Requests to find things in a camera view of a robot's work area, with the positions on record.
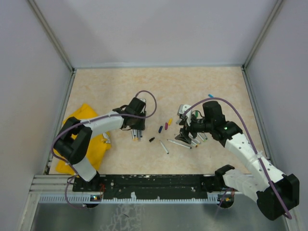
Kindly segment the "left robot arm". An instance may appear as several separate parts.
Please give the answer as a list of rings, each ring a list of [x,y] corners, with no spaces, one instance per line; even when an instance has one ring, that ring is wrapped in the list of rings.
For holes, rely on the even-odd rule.
[[[123,105],[111,112],[91,119],[70,117],[61,128],[53,149],[73,167],[83,179],[83,185],[90,191],[99,188],[100,179],[86,153],[90,141],[104,133],[116,129],[145,130],[146,100],[134,97],[128,105]]]

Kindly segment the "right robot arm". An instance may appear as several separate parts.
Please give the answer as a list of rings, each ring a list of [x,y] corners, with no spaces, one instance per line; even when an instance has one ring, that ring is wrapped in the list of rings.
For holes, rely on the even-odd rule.
[[[299,179],[294,174],[284,174],[258,152],[248,129],[226,120],[219,101],[220,98],[200,101],[204,111],[201,118],[193,114],[193,106],[180,105],[181,129],[176,139],[191,144],[199,133],[209,133],[252,174],[248,177],[232,166],[224,166],[215,172],[216,187],[222,191],[232,188],[241,192],[256,202],[269,220],[280,216],[291,218],[290,210],[299,204]]]

